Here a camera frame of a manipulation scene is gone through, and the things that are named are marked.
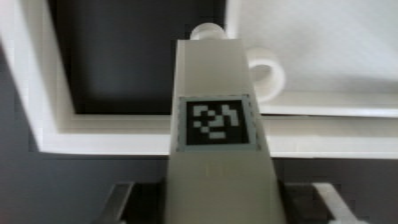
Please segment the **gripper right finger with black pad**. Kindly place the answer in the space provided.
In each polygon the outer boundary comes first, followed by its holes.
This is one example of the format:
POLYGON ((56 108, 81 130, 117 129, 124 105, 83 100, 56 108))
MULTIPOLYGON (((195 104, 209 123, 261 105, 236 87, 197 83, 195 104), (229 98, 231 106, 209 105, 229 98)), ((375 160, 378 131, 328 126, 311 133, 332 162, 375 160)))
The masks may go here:
POLYGON ((286 184, 286 215, 289 224, 369 224, 348 208, 330 183, 286 184))

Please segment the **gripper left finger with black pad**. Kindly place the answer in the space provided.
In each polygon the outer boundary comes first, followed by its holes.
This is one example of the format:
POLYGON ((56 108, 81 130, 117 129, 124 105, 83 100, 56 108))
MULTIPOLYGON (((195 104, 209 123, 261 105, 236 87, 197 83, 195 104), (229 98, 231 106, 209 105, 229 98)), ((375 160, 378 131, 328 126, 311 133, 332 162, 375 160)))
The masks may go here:
POLYGON ((163 224, 163 183, 117 183, 90 224, 163 224))

